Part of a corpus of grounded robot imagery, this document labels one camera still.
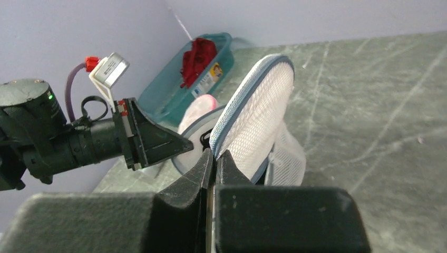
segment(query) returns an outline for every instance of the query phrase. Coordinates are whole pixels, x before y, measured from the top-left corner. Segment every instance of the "marble-patterned floor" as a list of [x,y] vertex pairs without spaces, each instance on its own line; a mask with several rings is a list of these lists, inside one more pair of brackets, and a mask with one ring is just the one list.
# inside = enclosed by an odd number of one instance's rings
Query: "marble-patterned floor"
[[[226,103],[270,53],[295,65],[285,121],[306,151],[304,185],[356,200],[374,252],[447,252],[447,32],[234,51]],[[120,160],[96,191],[158,191],[180,177]]]

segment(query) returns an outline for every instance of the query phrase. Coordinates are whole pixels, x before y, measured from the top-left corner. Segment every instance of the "mesh laundry bag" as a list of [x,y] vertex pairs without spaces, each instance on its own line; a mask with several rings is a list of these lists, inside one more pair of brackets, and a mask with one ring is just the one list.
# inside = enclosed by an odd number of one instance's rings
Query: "mesh laundry bag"
[[298,186],[306,159],[283,121],[294,87],[294,68],[283,55],[267,55],[251,69],[223,110],[210,136],[216,159],[229,150],[252,182],[264,173],[266,185]]

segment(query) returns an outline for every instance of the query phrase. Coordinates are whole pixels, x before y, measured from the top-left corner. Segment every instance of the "plastic container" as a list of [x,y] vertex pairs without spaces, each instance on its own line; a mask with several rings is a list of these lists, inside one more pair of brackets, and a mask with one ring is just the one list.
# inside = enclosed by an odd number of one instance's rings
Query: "plastic container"
[[178,126],[186,109],[194,99],[203,94],[212,93],[233,67],[234,58],[230,50],[232,41],[230,34],[204,34],[199,37],[213,41],[216,45],[217,55],[191,88],[180,88],[183,83],[180,73],[183,67],[183,54],[191,50],[192,46],[192,42],[189,42],[139,97],[140,106],[155,122]]

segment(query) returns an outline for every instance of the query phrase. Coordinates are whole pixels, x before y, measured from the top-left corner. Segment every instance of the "label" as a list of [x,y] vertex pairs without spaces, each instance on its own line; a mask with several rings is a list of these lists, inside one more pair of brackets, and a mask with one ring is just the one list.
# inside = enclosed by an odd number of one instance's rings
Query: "label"
[[219,81],[219,79],[223,75],[223,71],[220,68],[219,63],[215,63],[210,71],[200,80],[199,84],[192,90],[192,95],[195,98],[198,98],[199,96],[202,96],[204,94],[207,94],[211,88]]

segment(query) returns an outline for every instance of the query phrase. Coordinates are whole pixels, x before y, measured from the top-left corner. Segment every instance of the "purple cable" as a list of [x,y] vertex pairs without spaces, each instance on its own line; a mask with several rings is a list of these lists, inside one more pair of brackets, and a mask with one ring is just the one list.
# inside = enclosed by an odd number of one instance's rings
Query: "purple cable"
[[69,115],[70,122],[76,120],[76,118],[74,117],[73,105],[71,103],[71,86],[73,86],[74,77],[79,72],[79,70],[84,69],[86,67],[87,64],[85,62],[79,64],[70,72],[67,78],[67,84],[65,85],[65,106],[67,107],[67,113]]

